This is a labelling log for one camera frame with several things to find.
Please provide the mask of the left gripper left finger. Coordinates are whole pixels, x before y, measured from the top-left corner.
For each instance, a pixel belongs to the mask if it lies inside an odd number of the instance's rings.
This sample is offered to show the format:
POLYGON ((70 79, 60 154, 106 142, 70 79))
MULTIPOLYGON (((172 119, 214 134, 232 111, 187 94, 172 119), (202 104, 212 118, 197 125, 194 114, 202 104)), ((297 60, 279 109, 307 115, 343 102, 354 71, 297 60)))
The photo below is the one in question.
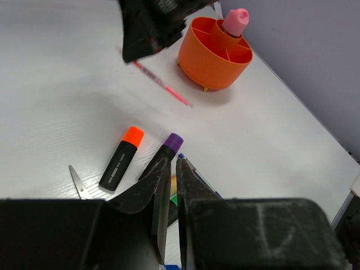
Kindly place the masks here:
POLYGON ((140 181, 109 201, 115 210, 115 265, 164 263, 171 161, 158 161, 140 181))

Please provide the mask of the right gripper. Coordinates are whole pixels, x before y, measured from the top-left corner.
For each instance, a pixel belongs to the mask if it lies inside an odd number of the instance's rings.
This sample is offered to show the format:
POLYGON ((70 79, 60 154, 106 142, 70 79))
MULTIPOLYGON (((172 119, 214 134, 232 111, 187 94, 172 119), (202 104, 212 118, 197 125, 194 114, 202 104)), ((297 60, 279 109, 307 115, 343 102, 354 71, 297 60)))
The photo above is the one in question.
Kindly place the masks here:
POLYGON ((212 5, 211 0, 121 0, 124 62, 150 57, 182 37, 185 17, 212 5))

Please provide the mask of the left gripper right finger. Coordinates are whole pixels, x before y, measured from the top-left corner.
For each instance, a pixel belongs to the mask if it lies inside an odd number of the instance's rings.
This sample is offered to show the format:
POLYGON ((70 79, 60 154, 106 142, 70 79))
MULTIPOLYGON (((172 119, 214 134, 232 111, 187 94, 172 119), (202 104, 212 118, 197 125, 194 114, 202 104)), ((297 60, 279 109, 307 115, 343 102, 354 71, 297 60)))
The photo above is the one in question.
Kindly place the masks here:
POLYGON ((179 247, 181 253, 181 266, 186 269, 187 262, 187 226, 188 209, 190 202, 195 199, 222 199, 218 197, 210 188, 192 172, 185 159, 177 158, 177 200, 178 200, 178 228, 179 228, 179 247))

